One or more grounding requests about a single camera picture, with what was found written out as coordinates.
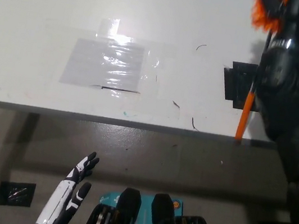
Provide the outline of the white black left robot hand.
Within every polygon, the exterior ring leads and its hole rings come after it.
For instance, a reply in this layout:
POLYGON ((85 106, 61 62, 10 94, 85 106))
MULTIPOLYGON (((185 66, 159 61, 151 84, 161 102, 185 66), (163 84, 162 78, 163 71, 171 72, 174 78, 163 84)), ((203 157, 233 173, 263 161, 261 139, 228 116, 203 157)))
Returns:
POLYGON ((84 157, 57 185, 35 224, 68 224, 88 195, 91 184, 85 182, 78 190, 75 188, 92 174, 98 162, 96 152, 84 157))

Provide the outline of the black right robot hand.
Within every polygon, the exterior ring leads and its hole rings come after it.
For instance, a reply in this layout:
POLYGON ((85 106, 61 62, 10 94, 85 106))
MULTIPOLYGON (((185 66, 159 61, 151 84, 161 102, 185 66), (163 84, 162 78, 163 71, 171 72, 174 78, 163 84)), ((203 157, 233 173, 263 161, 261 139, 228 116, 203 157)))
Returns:
POLYGON ((299 0, 255 0, 252 26, 299 45, 299 0))

